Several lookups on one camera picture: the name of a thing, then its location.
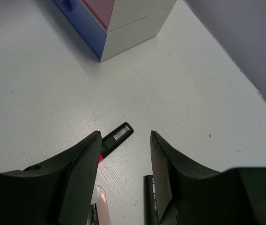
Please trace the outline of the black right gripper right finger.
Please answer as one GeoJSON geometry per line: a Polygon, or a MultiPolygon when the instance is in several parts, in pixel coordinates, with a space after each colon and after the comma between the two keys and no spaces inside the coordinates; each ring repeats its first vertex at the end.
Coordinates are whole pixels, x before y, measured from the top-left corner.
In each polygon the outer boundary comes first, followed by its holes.
{"type": "Polygon", "coordinates": [[[176,225],[266,225],[266,167],[208,168],[150,135],[160,222],[176,225]]]}

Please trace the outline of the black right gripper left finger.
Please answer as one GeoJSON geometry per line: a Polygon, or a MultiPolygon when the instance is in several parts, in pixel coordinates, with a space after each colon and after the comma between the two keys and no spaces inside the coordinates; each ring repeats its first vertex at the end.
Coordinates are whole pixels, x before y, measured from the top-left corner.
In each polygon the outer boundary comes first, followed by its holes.
{"type": "Polygon", "coordinates": [[[25,170],[0,173],[0,225],[84,225],[95,185],[102,137],[25,170]]]}

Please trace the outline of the pink eraser with white core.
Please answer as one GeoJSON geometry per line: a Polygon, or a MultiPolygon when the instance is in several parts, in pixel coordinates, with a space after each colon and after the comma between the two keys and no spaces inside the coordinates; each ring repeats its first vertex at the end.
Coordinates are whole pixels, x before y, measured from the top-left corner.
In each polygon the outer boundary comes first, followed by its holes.
{"type": "Polygon", "coordinates": [[[99,185],[94,186],[90,206],[90,225],[111,225],[106,193],[99,185]]]}

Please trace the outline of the pink cap black highlighter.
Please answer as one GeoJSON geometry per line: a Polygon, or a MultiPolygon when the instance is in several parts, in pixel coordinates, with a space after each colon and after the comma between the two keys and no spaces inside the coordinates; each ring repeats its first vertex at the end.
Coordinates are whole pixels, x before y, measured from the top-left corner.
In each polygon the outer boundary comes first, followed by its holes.
{"type": "Polygon", "coordinates": [[[102,139],[99,162],[108,157],[119,145],[134,133],[128,122],[124,122],[102,139]]]}

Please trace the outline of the green cap black highlighter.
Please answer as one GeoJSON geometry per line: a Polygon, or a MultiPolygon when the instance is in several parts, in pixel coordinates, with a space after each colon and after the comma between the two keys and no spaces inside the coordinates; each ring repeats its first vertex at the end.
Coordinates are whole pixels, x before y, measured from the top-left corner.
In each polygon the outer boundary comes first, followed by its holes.
{"type": "Polygon", "coordinates": [[[160,225],[153,175],[144,176],[144,216],[146,225],[160,225]]]}

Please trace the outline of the purple blue drawer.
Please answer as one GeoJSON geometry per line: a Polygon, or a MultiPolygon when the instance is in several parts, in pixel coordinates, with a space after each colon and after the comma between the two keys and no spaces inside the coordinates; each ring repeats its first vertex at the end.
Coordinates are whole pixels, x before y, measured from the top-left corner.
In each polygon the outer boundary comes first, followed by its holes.
{"type": "Polygon", "coordinates": [[[81,0],[53,0],[95,56],[102,61],[107,33],[81,0]]]}

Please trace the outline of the pink drawer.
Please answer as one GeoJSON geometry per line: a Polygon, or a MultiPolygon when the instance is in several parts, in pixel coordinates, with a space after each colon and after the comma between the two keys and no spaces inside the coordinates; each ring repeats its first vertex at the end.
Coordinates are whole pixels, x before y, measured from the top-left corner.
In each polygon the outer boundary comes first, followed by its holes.
{"type": "Polygon", "coordinates": [[[114,2],[115,0],[83,0],[84,5],[106,30],[109,27],[114,2]]]}

